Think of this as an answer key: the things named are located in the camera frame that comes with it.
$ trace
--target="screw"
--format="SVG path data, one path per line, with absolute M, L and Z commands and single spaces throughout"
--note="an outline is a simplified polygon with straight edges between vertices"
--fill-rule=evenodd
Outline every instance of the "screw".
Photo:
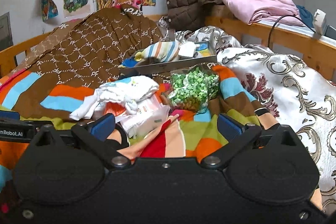
M 207 156 L 205 159 L 204 159 L 204 162 L 207 164 L 207 165 L 217 165 L 221 162 L 221 159 L 218 158 L 218 157 L 215 157 L 215 156 Z
M 34 217 L 34 214 L 31 210 L 23 210 L 22 216 L 26 219 L 32 219 Z
M 306 212 L 306 211 L 302 211 L 302 212 L 299 214 L 299 218 L 300 218 L 301 220 L 306 220 L 308 217 L 309 217 L 309 213 Z
M 123 166 L 128 162 L 128 159 L 124 156 L 117 156 L 112 159 L 112 163 L 116 166 Z

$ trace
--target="wooden bed frame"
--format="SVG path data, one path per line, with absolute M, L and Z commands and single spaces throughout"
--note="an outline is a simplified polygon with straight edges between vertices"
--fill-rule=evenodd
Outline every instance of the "wooden bed frame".
M 146 16 L 151 20 L 158 21 L 161 15 Z M 212 25 L 223 29 L 230 35 L 236 37 L 239 41 L 242 39 L 243 34 L 248 34 L 254 37 L 261 38 L 261 43 L 267 46 L 268 35 L 271 29 L 270 26 L 253 23 L 246 25 L 240 20 L 234 19 L 232 16 L 223 17 L 212 15 L 207 17 L 206 25 Z M 13 70 L 16 65 L 14 56 L 25 52 L 29 54 L 31 47 L 40 43 L 45 39 L 49 33 L 33 37 L 22 43 L 11 46 L 0 52 L 0 75 L 1 77 L 7 75 Z M 331 80 L 333 77 L 334 69 L 336 69 L 336 47 L 329 45 L 320 40 L 307 37 L 303 34 L 298 34 L 292 31 L 275 28 L 272 34 L 270 48 L 273 44 L 278 44 L 303 54 L 304 62 L 311 68 L 318 71 L 325 79 Z

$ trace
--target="black cable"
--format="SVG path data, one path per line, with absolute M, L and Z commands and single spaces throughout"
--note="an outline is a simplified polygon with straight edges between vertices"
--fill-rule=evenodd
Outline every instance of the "black cable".
M 294 16 L 294 15 L 284 15 L 284 16 L 279 17 L 279 18 L 277 19 L 277 21 L 274 23 L 273 27 L 272 27 L 271 30 L 269 31 L 268 43 L 267 43 L 267 47 L 268 47 L 268 48 L 269 48 L 269 45 L 270 45 L 270 43 L 271 43 L 271 35 L 272 35 L 272 32 L 273 32 L 275 26 L 276 26 L 276 25 L 278 24 L 278 22 L 279 22 L 280 20 L 282 20 L 284 17 L 295 17 L 297 20 L 300 20 L 304 25 L 306 25 L 311 31 L 313 31 L 314 33 L 316 33 L 312 28 L 310 28 L 306 23 L 304 23 L 300 18 L 298 18 L 298 17 L 296 17 L 296 16 Z

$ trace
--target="pink folded cloth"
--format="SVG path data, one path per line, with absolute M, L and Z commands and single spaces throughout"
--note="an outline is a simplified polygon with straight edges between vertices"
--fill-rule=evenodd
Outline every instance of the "pink folded cloth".
M 280 16 L 295 15 L 300 18 L 299 10 L 292 0 L 223 0 L 230 11 L 242 22 L 252 24 L 262 19 L 276 21 Z M 304 26 L 294 17 L 285 17 L 280 23 Z

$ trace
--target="clear plastic bag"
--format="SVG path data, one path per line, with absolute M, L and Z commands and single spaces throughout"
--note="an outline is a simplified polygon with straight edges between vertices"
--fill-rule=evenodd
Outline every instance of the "clear plastic bag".
M 165 94 L 172 109 L 203 113 L 208 102 L 219 91 L 219 75 L 202 65 L 186 70 L 174 70 L 170 76 L 171 89 Z

